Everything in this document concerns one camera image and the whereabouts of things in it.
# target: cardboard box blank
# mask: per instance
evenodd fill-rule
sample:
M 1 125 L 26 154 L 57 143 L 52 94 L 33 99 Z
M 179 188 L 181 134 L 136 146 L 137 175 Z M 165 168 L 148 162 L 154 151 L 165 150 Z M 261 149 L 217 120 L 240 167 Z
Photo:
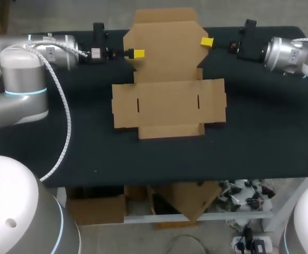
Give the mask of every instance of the cardboard box blank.
M 66 209 L 78 225 L 123 223 L 125 197 L 69 199 Z
M 139 127 L 139 138 L 204 134 L 225 122 L 223 79 L 112 85 L 115 128 Z
M 152 188 L 190 221 L 196 221 L 221 191 L 218 184 L 212 181 L 200 186 L 197 183 L 174 183 Z
M 225 122 L 224 80 L 202 80 L 207 32 L 191 8 L 139 10 L 124 49 L 144 49 L 130 60 L 135 84 L 113 85 L 115 128 L 139 128 L 139 138 L 204 134 L 204 123 Z

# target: flattened cardboard box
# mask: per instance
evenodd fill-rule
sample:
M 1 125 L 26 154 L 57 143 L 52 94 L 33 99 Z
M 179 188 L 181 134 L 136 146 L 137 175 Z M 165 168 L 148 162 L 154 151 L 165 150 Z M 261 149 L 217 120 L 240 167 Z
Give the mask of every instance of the flattened cardboard box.
M 139 128 L 139 138 L 204 134 L 204 123 L 225 122 L 224 80 L 202 80 L 207 32 L 191 8 L 139 10 L 124 49 L 144 49 L 130 60 L 135 84 L 112 85 L 115 128 Z
M 195 222 L 220 194 L 221 188 L 216 182 L 173 183 L 151 186 L 171 206 Z

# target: black cable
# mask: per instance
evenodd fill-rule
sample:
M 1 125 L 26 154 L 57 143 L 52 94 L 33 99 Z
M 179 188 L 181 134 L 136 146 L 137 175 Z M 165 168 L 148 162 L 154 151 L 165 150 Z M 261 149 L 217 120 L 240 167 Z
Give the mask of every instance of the black cable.
M 234 253 L 236 253 L 235 252 L 235 247 L 236 247 L 236 245 L 239 243 L 239 242 L 241 242 L 241 240 L 243 239 L 243 237 L 244 237 L 244 235 L 240 238 L 240 240 L 234 245 L 234 247 L 233 247 L 233 250 L 234 250 Z

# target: white cable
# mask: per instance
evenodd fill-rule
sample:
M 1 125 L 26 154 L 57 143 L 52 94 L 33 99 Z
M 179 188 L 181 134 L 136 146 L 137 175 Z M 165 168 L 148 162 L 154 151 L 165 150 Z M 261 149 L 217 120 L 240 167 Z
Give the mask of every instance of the white cable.
M 308 38 L 299 38 L 299 39 L 294 39 L 293 41 L 307 41 L 308 42 Z
M 40 58 L 40 60 L 44 63 L 46 68 L 48 69 L 48 71 L 49 71 L 50 75 L 52 76 L 52 78 L 53 78 L 53 80 L 55 82 L 55 85 L 56 85 L 56 87 L 57 87 L 57 89 L 59 91 L 60 97 L 62 99 L 62 103 L 64 104 L 64 108 L 65 108 L 65 112 L 66 112 L 66 118 L 67 118 L 67 135 L 66 135 L 66 140 L 65 140 L 64 147 L 63 147 L 62 152 L 61 152 L 61 154 L 60 154 L 60 156 L 58 158 L 58 161 L 53 166 L 53 168 L 46 175 L 44 175 L 43 177 L 40 178 L 40 181 L 43 182 L 47 178 L 49 178 L 58 169 L 58 167 L 60 166 L 62 160 L 65 157 L 65 154 L 66 154 L 68 146 L 69 146 L 70 137 L 71 137 L 71 117 L 70 117 L 70 111 L 69 111 L 68 103 L 67 103 L 64 91 L 62 90 L 61 84 L 60 84 L 60 82 L 58 80 L 58 77 L 55 74 L 52 66 L 49 64 L 48 60 L 40 52 L 38 52 L 37 50 L 32 48 L 32 46 L 36 45 L 36 44 L 56 45 L 56 46 L 62 47 L 64 49 L 70 50 L 70 51 L 72 51 L 74 53 L 78 53 L 78 54 L 80 54 L 80 55 L 82 55 L 84 57 L 87 57 L 88 55 L 83 53 L 81 50 L 68 47 L 67 45 L 62 44 L 62 43 L 58 43 L 58 42 L 49 42 L 48 43 L 48 42 L 43 42 L 42 41 L 42 42 L 36 42 L 36 43 L 24 45 L 24 49 L 29 51 L 29 52 L 31 52 L 31 53 L 34 53 L 35 55 L 37 55 Z
M 81 56 L 88 57 L 88 54 L 86 52 L 79 50 L 79 49 L 76 49 L 76 48 L 73 48 L 73 47 L 69 47 L 64 43 L 60 43 L 60 42 L 57 42 L 57 41 L 51 41 L 51 40 L 48 40 L 48 41 L 31 41 L 31 42 L 27 43 L 26 45 L 29 46 L 29 47 L 33 47 L 33 46 L 37 46 L 37 45 L 54 45 L 54 46 L 58 46 L 58 47 L 61 47 L 63 49 L 67 49 L 69 51 L 72 51 L 74 53 L 77 53 Z

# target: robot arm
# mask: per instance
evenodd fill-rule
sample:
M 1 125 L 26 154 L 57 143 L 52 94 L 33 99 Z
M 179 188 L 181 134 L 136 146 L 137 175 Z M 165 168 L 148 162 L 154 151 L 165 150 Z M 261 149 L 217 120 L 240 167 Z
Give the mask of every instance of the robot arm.
M 34 53 L 10 47 L 42 40 L 78 48 L 71 35 L 0 35 L 0 71 L 5 88 L 5 92 L 0 94 L 0 127 L 33 122 L 48 115 L 44 63 Z M 55 45 L 35 45 L 34 49 L 50 63 L 68 70 L 75 68 L 79 60 L 78 54 Z
M 308 77 L 308 38 L 273 37 L 268 43 L 255 37 L 256 21 L 247 20 L 238 42 L 231 42 L 229 52 L 238 59 L 263 63 L 267 70 Z

